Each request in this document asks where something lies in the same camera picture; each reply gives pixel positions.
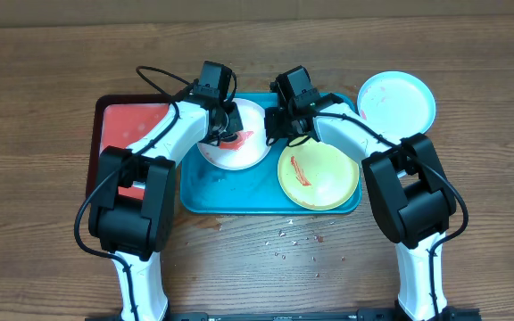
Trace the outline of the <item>yellow plate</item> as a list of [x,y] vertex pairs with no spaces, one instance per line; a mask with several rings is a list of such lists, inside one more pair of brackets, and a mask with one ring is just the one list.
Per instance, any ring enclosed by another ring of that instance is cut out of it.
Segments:
[[296,205],[334,210],[358,191],[360,166],[330,144],[297,138],[280,153],[278,182]]

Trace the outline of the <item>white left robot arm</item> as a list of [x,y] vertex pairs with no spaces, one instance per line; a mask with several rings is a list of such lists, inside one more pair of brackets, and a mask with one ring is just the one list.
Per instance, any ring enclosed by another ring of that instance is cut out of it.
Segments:
[[110,103],[95,118],[89,166],[89,233],[113,261],[120,282],[118,320],[163,320],[160,253],[173,219],[176,168],[198,143],[220,148],[244,129],[239,101]]

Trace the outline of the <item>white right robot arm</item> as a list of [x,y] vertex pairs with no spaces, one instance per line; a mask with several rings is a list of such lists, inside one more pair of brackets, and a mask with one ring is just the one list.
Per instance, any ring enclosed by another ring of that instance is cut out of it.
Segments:
[[268,143],[281,138],[319,142],[361,165],[373,217],[396,248],[396,315],[406,320],[448,319],[442,249],[460,235],[447,232],[449,219],[466,205],[448,181],[431,140],[421,133],[389,136],[335,95],[302,109],[288,104],[269,108],[264,125]]

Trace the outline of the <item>light blue plate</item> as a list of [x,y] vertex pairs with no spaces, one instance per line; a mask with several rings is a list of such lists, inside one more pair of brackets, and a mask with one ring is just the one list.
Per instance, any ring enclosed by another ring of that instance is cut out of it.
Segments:
[[367,122],[400,138],[425,134],[436,115],[429,87],[401,71],[384,71],[369,78],[358,93],[357,109]]

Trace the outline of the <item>green and pink sponge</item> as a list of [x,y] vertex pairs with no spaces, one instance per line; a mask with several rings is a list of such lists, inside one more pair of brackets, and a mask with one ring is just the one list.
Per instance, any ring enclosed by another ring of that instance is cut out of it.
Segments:
[[222,140],[219,144],[219,148],[221,150],[238,151],[253,134],[253,131],[239,131],[236,133],[236,137],[232,141],[226,142],[225,140]]

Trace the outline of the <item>white plate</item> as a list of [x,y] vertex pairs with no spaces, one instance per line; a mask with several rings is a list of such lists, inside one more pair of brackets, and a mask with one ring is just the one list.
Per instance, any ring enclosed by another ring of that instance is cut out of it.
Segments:
[[244,129],[254,134],[238,151],[221,150],[218,146],[198,143],[197,147],[202,156],[212,165],[226,170],[248,169],[268,154],[270,147],[266,145],[264,126],[265,110],[257,103],[243,98],[235,98],[234,102],[240,112]]

